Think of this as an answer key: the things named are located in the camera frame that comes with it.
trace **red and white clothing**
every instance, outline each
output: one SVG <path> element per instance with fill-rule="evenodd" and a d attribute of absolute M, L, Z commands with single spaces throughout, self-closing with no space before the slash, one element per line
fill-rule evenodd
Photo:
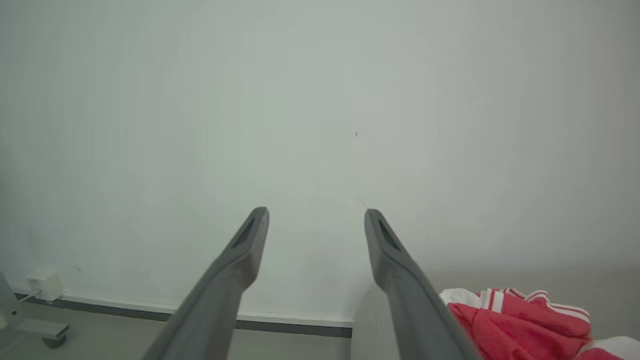
<path fill-rule="evenodd" d="M 513 288 L 487 289 L 479 294 L 449 289 L 440 297 L 485 359 L 631 358 L 628 354 L 616 357 L 607 347 L 595 345 L 589 313 L 554 304 L 543 290 L 525 295 Z"/>
<path fill-rule="evenodd" d="M 576 360 L 640 359 L 640 342 L 626 336 L 595 340 L 584 345 Z"/>

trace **gray floor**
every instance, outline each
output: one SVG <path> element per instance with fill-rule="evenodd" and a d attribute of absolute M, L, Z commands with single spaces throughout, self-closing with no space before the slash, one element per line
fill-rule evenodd
<path fill-rule="evenodd" d="M 26 338 L 1 359 L 139 359 L 165 324 L 34 304 L 22 306 L 28 317 L 71 325 L 68 340 L 51 350 L 39 338 Z M 349 359 L 350 345 L 351 340 L 344 338 L 235 330 L 228 359 L 343 360 Z"/>

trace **red cloth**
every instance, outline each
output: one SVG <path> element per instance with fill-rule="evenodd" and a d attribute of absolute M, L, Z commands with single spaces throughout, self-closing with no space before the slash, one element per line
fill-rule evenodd
<path fill-rule="evenodd" d="M 448 306 L 485 359 L 575 359 L 591 341 L 589 313 L 553 304 L 545 291 L 489 289 L 479 297 L 480 307 Z M 600 355 L 583 352 L 579 359 L 617 359 Z"/>

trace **gray baseboard trim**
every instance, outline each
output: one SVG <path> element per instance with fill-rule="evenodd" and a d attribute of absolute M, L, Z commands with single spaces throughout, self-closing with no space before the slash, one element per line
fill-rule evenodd
<path fill-rule="evenodd" d="M 15 296 L 18 299 L 22 299 L 27 295 L 16 293 Z M 155 321 L 163 321 L 163 322 L 169 320 L 169 317 L 171 316 L 171 314 L 155 313 L 153 311 L 122 309 L 120 307 L 86 304 L 84 302 L 75 302 L 75 301 L 68 301 L 68 300 L 46 301 L 46 300 L 40 300 L 40 299 L 31 297 L 25 300 L 25 302 L 38 304 L 38 305 L 58 307 L 60 309 L 85 311 L 87 313 L 125 316 L 128 318 L 155 320 Z M 330 336 L 333 338 L 350 338 L 351 337 L 351 328 L 349 327 L 295 325 L 295 324 L 289 324 L 289 323 L 253 322 L 253 321 L 246 321 L 246 320 L 236 320 L 236 329 L 269 331 L 269 332 L 285 332 L 287 334 Z"/>

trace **white stripe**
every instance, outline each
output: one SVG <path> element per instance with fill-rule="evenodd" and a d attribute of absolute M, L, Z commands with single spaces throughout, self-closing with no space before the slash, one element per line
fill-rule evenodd
<path fill-rule="evenodd" d="M 549 309 L 555 311 L 556 313 L 561 313 L 561 314 L 573 316 L 574 318 L 578 318 L 578 319 L 586 321 L 587 323 L 591 323 L 589 321 L 588 317 L 584 316 L 584 314 L 578 313 L 577 311 L 558 309 L 557 307 L 551 307 L 549 302 L 547 302 L 547 306 L 548 306 Z"/>
<path fill-rule="evenodd" d="M 502 302 L 504 302 L 504 294 L 496 291 L 493 295 L 493 306 L 491 307 L 491 310 L 495 311 L 496 313 L 501 313 Z"/>
<path fill-rule="evenodd" d="M 606 340 L 594 340 L 584 345 L 578 355 L 594 348 L 601 348 L 620 359 L 640 359 L 640 342 L 626 336 L 616 336 Z"/>
<path fill-rule="evenodd" d="M 535 297 L 538 297 L 538 295 L 541 295 L 541 294 L 545 294 L 545 297 L 547 297 L 547 295 L 548 295 L 548 293 L 547 293 L 546 291 L 544 291 L 544 290 L 538 290 L 538 291 L 534 291 L 534 292 L 530 293 L 530 294 L 527 296 L 527 298 L 526 298 L 526 299 L 524 299 L 524 300 L 525 300 L 525 301 L 531 301 L 531 297 L 532 297 L 533 295 L 535 295 Z"/>
<path fill-rule="evenodd" d="M 560 306 L 560 307 L 566 307 L 566 309 L 557 309 L 557 310 L 563 310 L 563 311 L 571 311 L 572 313 L 576 313 L 576 314 L 580 314 L 580 316 L 576 316 L 578 318 L 589 318 L 589 316 L 591 316 L 589 314 L 588 311 L 586 311 L 585 309 L 581 308 L 581 307 L 577 307 L 577 306 L 570 306 L 570 305 L 564 305 L 564 304 L 553 304 L 549 301 L 549 298 L 545 295 L 545 294 L 538 294 L 534 297 L 532 297 L 531 299 L 528 300 L 528 302 L 532 302 L 535 299 L 538 298 L 543 298 L 546 300 L 547 302 L 547 306 L 550 307 L 553 310 L 556 310 L 557 308 L 555 308 L 554 306 Z"/>
<path fill-rule="evenodd" d="M 543 299 L 545 299 L 545 300 L 549 300 L 549 298 L 547 297 L 547 294 L 537 294 L 537 295 L 536 295 L 536 296 L 534 296 L 534 297 L 527 298 L 527 302 L 532 302 L 533 300 L 536 300 L 536 299 L 538 299 L 538 298 L 543 298 Z"/>
<path fill-rule="evenodd" d="M 518 289 L 514 289 L 514 288 L 509 288 L 509 290 L 513 291 L 514 293 L 518 294 L 521 297 L 526 297 L 523 293 L 519 292 Z"/>
<path fill-rule="evenodd" d="M 480 292 L 480 304 L 482 304 L 481 309 L 489 308 L 489 301 L 491 301 L 491 289 L 487 289 L 486 291 Z"/>
<path fill-rule="evenodd" d="M 553 302 L 549 302 L 549 304 L 551 304 L 552 306 L 562 306 L 562 307 L 566 307 L 567 309 L 573 309 L 573 310 L 576 310 L 576 311 L 582 311 L 583 313 L 587 314 L 588 316 L 591 316 L 591 314 L 589 314 L 589 311 L 586 311 L 585 309 L 583 309 L 581 307 L 571 306 L 571 305 L 564 305 L 564 304 L 554 304 Z"/>

